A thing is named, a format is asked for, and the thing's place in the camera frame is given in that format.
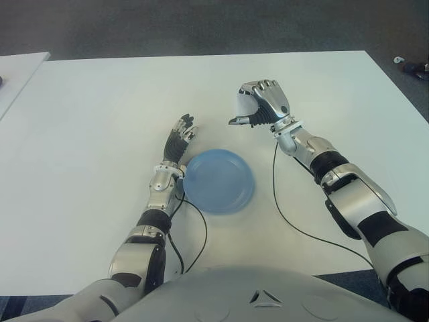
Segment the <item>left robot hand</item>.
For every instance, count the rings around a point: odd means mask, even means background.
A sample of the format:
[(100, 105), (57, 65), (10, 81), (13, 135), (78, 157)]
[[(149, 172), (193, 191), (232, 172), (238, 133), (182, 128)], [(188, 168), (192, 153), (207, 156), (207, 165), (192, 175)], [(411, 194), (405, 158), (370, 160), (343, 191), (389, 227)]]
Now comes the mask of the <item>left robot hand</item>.
[(163, 161), (179, 164), (189, 143), (198, 133), (193, 121), (193, 116), (185, 114), (176, 122), (165, 143)]

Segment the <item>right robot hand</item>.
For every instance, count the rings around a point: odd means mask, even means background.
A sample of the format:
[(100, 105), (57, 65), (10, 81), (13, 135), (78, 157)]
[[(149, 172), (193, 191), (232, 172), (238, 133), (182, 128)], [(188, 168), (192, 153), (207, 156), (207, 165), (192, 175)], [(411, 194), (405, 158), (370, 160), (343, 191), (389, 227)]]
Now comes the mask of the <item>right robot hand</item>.
[(244, 83), (238, 90), (240, 98), (251, 99), (257, 106), (256, 111), (240, 115), (229, 120), (229, 125), (274, 124), (290, 114), (288, 100), (275, 80), (257, 80)]

